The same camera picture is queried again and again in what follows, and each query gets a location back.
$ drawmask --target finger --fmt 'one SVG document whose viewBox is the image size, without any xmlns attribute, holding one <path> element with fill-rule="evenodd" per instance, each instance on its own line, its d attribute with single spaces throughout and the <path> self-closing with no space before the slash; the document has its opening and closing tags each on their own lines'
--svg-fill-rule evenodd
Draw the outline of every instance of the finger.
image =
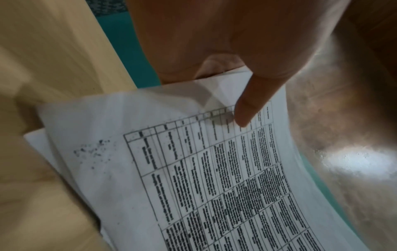
<svg viewBox="0 0 397 251">
<path fill-rule="evenodd" d="M 234 109 L 234 120 L 246 127 L 251 119 L 262 109 L 276 91 L 288 80 L 267 79 L 252 75 Z"/>
</svg>

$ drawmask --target paper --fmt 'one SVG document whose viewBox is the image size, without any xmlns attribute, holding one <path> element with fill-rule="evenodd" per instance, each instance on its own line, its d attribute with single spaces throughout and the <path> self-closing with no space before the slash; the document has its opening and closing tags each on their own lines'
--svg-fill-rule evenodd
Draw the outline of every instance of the paper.
<svg viewBox="0 0 397 251">
<path fill-rule="evenodd" d="M 304 169 L 284 88 L 233 122 L 250 76 L 40 107 L 115 250 L 368 250 Z"/>
</svg>

